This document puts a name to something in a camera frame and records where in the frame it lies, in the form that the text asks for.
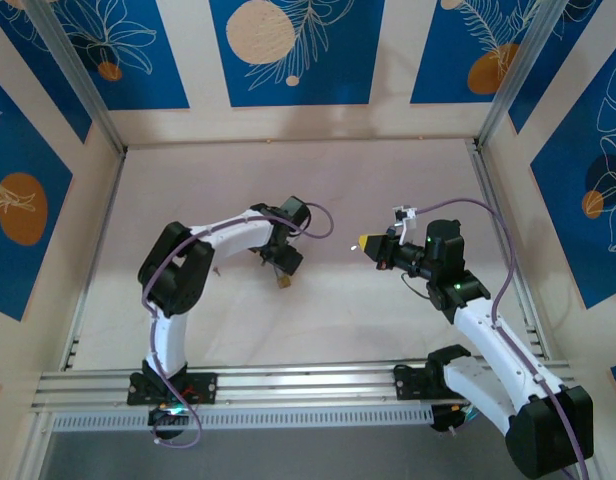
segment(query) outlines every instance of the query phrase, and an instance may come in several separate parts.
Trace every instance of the floral illustration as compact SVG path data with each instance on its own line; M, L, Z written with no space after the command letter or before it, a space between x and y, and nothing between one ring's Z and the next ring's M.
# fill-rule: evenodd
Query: floral illustration
M608 251L616 253L616 67L599 108L597 130L603 155L588 168L582 207L590 219L608 214L610 242Z
M127 20L126 0L57 0L51 6L87 70L111 82L121 80L123 67L152 73L142 48L157 32ZM18 2L0 0L0 12L18 35L47 51Z
M345 17L355 0L249 0L226 25L232 51L251 65L249 90L273 81L297 86L327 53L327 27Z
M12 173L0 182L0 224L14 242L37 243L46 226L47 210L43 187L31 175Z
M485 52L468 75L468 87L473 93L490 95L497 92L517 54L522 35L545 1L517 0L512 11L504 14L500 0L440 0L443 9L463 15L468 33L478 40ZM597 1L571 0L554 29L555 35L563 36L566 23L584 21Z

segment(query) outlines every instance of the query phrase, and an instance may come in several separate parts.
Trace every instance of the beige circle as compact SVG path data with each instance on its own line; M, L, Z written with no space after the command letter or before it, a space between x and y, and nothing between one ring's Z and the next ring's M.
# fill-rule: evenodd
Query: beige circle
M295 45L295 29L288 16L272 2L250 0L228 19L230 48L251 65L276 62Z
M18 8L19 10L23 10L24 6L21 4L21 0L4 0L8 5L12 5L15 8ZM46 3L53 3L56 2L57 0L46 0Z
M441 0L439 3L444 10L453 10L464 3L464 0Z

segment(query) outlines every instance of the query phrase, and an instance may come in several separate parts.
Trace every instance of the ventilation grille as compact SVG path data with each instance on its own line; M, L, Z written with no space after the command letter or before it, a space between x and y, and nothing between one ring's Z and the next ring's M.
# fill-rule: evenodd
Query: ventilation grille
M432 408L427 405L214 410L200 414L206 430L248 428L360 427L381 425L427 425L433 423ZM60 413L55 417L54 432L145 430L148 414L139 412ZM182 417L167 429L193 429L194 422Z

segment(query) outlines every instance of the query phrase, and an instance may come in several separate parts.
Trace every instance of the white backdrop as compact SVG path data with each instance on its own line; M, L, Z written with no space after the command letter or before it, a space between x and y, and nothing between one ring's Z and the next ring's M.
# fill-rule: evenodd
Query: white backdrop
M616 0L604 0L517 136L507 119L486 154L515 219L517 245L535 300L558 347L595 402L596 454L616 478L616 295L586 310L530 163L616 48Z
M369 105L238 109L230 107L208 1L157 3L190 110L112 112L130 145L267 138L465 138L478 133L490 107L410 105L437 0L386 1Z
M250 252L211 274L191 312L186 337L192 366L423 358L464 342L430 302L378 272L360 234L384 232L392 207L425 207L480 189L462 140L240 143L131 150L88 295L75 369L139 368L149 316L137 272L166 224L205 225L250 205L290 195L322 203L335 217L326 240L300 238L304 263L280 290L270 266ZM506 268L489 215L456 205L420 219L418 241L435 218L459 219L468 268L493 292ZM315 213L311 229L327 221ZM425 292L425 283L413 281ZM525 339L515 294L502 311Z

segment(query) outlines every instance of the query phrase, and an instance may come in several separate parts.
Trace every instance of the black cable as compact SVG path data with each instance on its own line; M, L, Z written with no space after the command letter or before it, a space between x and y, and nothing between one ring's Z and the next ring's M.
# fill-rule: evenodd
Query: black cable
M406 275L408 275L406 272L401 274L401 281L404 282L404 284L413 292L416 293L419 297L423 298L424 300L430 300L430 297L427 297L426 295L424 295L423 293L418 292L417 290L415 290L414 288L412 288L410 286L410 284L406 281Z

